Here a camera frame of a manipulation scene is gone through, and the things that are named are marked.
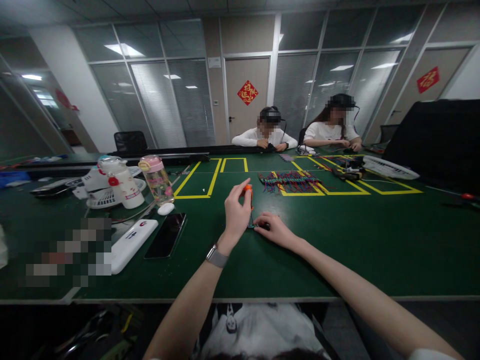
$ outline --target woman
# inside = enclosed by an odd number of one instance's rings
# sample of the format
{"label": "woman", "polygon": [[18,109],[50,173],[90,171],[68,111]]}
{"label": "woman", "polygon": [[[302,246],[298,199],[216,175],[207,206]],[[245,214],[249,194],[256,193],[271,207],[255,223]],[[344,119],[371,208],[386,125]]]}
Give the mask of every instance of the woman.
{"label": "woman", "polygon": [[264,107],[256,121],[256,127],[233,138],[231,143],[237,146],[266,149],[272,144],[278,153],[297,147],[297,140],[279,128],[280,112],[276,106]]}
{"label": "woman", "polygon": [[306,129],[303,143],[309,147],[339,144],[358,152],[362,149],[362,139],[353,126],[345,125],[347,110],[355,106],[351,96],[337,94],[331,97],[327,106]]}
{"label": "woman", "polygon": [[[223,267],[229,266],[228,257],[250,222],[252,192],[244,192],[249,181],[250,178],[234,186],[226,198],[223,234],[171,305],[143,360],[188,359],[192,355]],[[240,197],[244,197],[243,204],[239,202]],[[279,216],[264,211],[253,223],[259,225],[254,228],[257,233],[309,263],[374,331],[404,357],[410,360],[462,359],[443,338],[376,286],[292,233]],[[224,308],[211,318],[208,338],[193,359],[334,358],[331,345],[325,343],[323,346],[312,321],[295,304],[252,303],[243,304],[241,309],[235,308],[234,304]]]}

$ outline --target glass wall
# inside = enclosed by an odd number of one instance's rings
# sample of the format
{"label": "glass wall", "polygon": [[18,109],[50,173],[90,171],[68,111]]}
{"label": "glass wall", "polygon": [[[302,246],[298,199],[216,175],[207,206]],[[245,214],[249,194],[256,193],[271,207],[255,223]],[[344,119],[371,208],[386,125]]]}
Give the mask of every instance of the glass wall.
{"label": "glass wall", "polygon": [[199,19],[75,33],[121,131],[142,131],[151,149],[215,145]]}
{"label": "glass wall", "polygon": [[[273,104],[298,138],[338,93],[352,95],[364,135],[418,24],[423,5],[282,14]],[[357,112],[348,114],[353,124]]]}

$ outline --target white thermos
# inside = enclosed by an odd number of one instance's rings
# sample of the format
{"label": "white thermos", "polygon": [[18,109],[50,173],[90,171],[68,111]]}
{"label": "white thermos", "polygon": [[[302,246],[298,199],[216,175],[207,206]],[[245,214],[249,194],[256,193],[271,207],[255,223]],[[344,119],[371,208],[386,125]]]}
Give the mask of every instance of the white thermos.
{"label": "white thermos", "polygon": [[98,160],[98,167],[108,176],[115,198],[126,209],[134,209],[144,203],[144,196],[135,183],[126,160],[118,156],[102,156]]}

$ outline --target smartwatch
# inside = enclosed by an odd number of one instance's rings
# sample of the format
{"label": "smartwatch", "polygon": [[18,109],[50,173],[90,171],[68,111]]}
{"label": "smartwatch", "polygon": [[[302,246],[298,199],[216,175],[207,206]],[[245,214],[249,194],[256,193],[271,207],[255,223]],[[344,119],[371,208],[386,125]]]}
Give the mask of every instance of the smartwatch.
{"label": "smartwatch", "polygon": [[217,244],[214,244],[208,252],[205,260],[207,260],[210,264],[215,265],[217,268],[223,269],[227,264],[229,257],[219,253],[217,250]]}

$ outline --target orange screwdriver handle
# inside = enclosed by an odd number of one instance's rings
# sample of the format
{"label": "orange screwdriver handle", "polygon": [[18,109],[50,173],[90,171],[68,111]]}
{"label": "orange screwdriver handle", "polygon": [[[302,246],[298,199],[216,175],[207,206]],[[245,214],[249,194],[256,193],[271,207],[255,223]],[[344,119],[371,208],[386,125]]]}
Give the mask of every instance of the orange screwdriver handle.
{"label": "orange screwdriver handle", "polygon": [[243,193],[246,193],[247,190],[250,190],[250,192],[251,192],[251,202],[250,202],[250,204],[252,204],[253,201],[254,201],[254,190],[253,190],[252,184],[247,184],[247,185],[245,186],[245,188],[243,188]]}

